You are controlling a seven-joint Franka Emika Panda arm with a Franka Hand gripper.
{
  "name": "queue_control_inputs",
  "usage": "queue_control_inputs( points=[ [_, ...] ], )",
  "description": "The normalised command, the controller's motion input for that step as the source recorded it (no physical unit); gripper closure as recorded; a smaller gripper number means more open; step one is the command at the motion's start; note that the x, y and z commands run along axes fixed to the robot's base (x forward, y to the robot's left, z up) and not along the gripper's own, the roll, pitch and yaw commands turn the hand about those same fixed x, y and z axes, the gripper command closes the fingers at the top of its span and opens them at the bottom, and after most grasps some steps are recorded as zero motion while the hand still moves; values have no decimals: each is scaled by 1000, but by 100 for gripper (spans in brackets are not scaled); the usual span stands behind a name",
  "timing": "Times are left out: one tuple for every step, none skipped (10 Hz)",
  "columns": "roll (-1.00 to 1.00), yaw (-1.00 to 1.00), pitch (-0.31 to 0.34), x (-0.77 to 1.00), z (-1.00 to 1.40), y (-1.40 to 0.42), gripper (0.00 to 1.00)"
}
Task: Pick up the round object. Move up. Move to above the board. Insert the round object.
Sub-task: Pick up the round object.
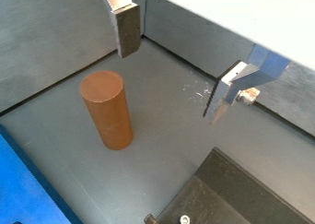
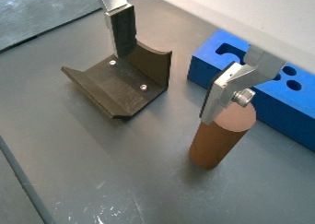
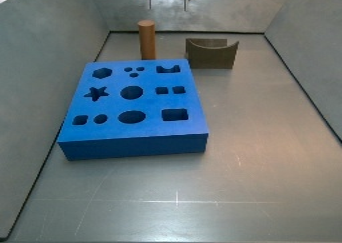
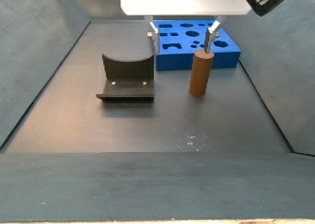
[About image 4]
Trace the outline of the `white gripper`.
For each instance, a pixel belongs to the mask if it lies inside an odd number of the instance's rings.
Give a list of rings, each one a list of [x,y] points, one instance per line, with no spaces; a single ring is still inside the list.
[[[154,53],[160,52],[160,31],[152,16],[233,16],[244,15],[251,10],[245,0],[120,0],[120,7],[128,16],[144,16]],[[216,19],[205,30],[205,53],[210,51],[220,25],[221,21]]]

